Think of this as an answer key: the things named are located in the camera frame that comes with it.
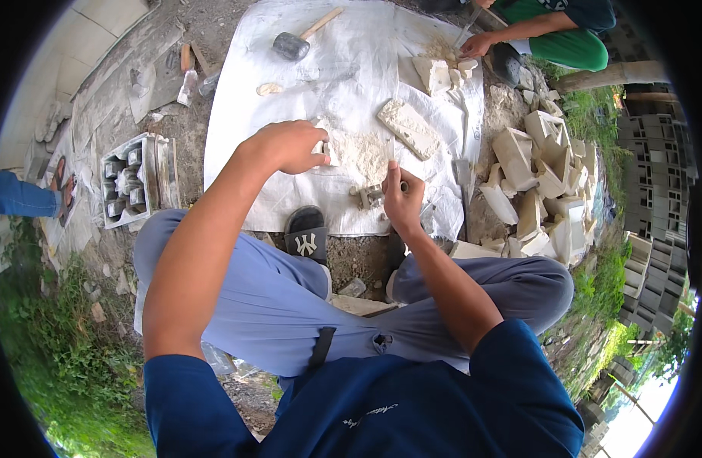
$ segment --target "hand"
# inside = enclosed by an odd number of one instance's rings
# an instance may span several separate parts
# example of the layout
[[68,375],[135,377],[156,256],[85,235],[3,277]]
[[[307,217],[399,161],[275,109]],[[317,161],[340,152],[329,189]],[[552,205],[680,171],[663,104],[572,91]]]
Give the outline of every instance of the hand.
[[[407,182],[409,188],[402,192],[400,182]],[[392,223],[392,227],[402,240],[422,230],[420,226],[420,208],[425,194],[425,182],[399,167],[396,160],[389,161],[387,177],[382,182],[384,191],[384,211]]]
[[493,43],[494,41],[488,32],[473,35],[460,47],[460,50],[463,52],[461,57],[475,58],[484,56]]
[[237,147],[232,158],[247,160],[269,174],[280,170],[295,175],[330,163],[327,155],[311,154],[318,142],[327,141],[328,132],[310,121],[283,121],[259,129]]

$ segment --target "tiled wall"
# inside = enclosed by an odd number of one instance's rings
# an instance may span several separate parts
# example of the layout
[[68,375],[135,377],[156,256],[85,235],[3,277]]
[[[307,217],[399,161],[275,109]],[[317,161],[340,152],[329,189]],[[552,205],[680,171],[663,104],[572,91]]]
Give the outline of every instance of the tiled wall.
[[76,0],[41,43],[0,135],[0,169],[23,167],[41,111],[69,101],[118,38],[147,13],[145,0]]

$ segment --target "leg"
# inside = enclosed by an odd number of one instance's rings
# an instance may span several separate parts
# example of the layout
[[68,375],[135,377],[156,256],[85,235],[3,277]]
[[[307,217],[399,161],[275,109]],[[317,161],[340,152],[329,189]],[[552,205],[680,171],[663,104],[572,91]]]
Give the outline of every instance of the leg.
[[[518,0],[501,13],[509,23],[531,19],[552,11],[536,0]],[[608,65],[608,51],[600,39],[584,29],[552,32],[529,39],[532,56],[577,69],[598,71]]]
[[[535,334],[556,323],[572,302],[572,277],[548,258],[476,258],[456,260],[456,264],[483,287],[504,319],[522,319]],[[399,267],[392,294],[394,300],[410,305],[371,318],[393,336],[389,353],[414,361],[443,359],[459,369],[467,367],[468,357],[448,333],[413,256]]]
[[49,216],[61,210],[61,193],[19,180],[13,172],[0,171],[0,215]]
[[[135,270],[146,284],[186,211],[160,212],[138,234]],[[284,377],[304,372],[323,326],[337,328],[326,361],[382,353],[372,323],[326,303],[327,293],[328,278],[318,263],[241,234],[203,339]]]

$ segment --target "ny logo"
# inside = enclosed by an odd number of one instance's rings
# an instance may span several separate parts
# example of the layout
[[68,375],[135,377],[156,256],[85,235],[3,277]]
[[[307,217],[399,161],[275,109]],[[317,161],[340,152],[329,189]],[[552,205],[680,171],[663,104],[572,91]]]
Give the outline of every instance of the ny logo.
[[306,248],[308,249],[308,256],[313,254],[313,252],[317,248],[317,246],[315,245],[315,234],[313,234],[312,232],[310,233],[310,242],[308,241],[308,239],[306,239],[306,237],[308,237],[308,235],[304,234],[302,244],[301,239],[299,237],[295,238],[295,243],[298,244],[298,252],[301,254],[301,256],[305,256]]

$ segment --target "hammer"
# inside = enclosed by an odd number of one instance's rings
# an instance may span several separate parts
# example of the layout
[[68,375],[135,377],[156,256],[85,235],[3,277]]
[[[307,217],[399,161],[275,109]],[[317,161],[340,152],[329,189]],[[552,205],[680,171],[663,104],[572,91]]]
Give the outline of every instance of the hammer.
[[320,20],[313,24],[308,30],[302,32],[300,37],[289,32],[282,32],[272,43],[272,49],[287,60],[301,60],[308,54],[308,50],[310,50],[310,43],[307,42],[308,37],[317,32],[318,29],[323,27],[328,21],[341,14],[343,10],[344,9],[340,6],[337,7],[335,10],[320,18]]

